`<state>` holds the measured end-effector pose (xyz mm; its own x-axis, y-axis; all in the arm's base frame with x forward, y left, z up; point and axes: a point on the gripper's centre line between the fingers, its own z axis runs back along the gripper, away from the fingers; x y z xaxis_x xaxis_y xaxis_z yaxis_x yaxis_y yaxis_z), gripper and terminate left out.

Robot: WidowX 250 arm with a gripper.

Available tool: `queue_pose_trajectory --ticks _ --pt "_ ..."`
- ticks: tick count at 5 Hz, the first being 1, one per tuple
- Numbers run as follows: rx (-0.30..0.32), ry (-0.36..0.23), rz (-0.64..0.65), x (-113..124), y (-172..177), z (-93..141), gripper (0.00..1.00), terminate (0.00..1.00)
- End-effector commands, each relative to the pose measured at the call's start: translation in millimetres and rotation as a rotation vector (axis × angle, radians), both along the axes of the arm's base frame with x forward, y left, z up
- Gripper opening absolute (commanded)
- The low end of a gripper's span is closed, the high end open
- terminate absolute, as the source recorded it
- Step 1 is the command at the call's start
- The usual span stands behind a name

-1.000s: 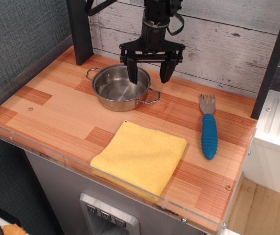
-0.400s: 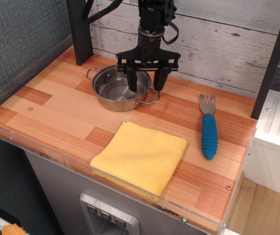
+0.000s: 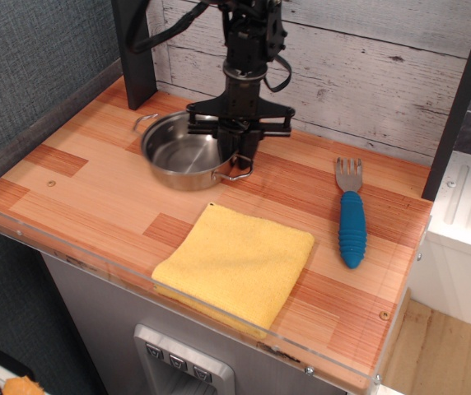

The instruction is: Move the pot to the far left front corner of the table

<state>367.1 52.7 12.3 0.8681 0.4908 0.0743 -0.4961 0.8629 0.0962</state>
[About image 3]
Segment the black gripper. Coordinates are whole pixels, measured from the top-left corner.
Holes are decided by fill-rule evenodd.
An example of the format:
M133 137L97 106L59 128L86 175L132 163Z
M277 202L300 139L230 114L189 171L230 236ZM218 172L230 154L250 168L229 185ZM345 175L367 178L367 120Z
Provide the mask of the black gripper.
M237 151L237 164L248 169L263 137L291 135L292 107L267 101L259 96L264 74L226 74L225 90L214 99L186 107L189 131L216 137L221 163Z

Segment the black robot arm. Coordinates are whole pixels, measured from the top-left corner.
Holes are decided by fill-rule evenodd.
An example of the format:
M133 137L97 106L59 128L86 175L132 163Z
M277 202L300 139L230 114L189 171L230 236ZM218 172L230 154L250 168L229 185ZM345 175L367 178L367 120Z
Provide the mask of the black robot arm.
M287 32L280 1L223 1L219 9L227 47L226 86L218 97L187 106L189 131L211 135L221 153L237 153L237 166L246 170L264 137L291 133L295 110L259 97L261 85L269 84L269 63L276 61L287 70L286 79L270 91L281 91L291 80L291 67L279 55Z

